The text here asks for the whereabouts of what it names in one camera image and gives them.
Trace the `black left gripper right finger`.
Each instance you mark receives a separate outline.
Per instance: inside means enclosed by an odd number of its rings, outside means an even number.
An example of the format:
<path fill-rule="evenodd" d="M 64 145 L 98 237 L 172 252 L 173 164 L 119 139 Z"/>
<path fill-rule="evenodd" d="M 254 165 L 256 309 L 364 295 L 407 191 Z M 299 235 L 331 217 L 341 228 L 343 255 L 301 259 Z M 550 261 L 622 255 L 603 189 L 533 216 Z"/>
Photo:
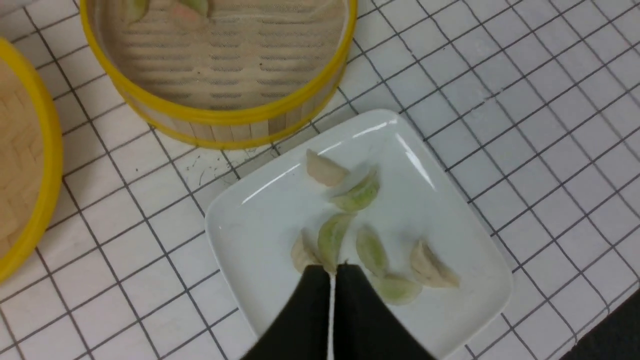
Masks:
<path fill-rule="evenodd" d="M 432 360 L 391 313 L 355 264 L 337 267 L 333 357 L 336 360 Z"/>

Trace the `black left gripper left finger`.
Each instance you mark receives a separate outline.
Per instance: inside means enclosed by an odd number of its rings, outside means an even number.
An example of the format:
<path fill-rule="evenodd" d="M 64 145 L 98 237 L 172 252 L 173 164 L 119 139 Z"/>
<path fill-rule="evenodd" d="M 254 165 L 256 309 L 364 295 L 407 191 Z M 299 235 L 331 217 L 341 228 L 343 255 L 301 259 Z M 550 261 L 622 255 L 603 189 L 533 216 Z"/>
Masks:
<path fill-rule="evenodd" d="M 307 266 L 281 312 L 244 360 L 326 360 L 329 348 L 330 275 Z"/>

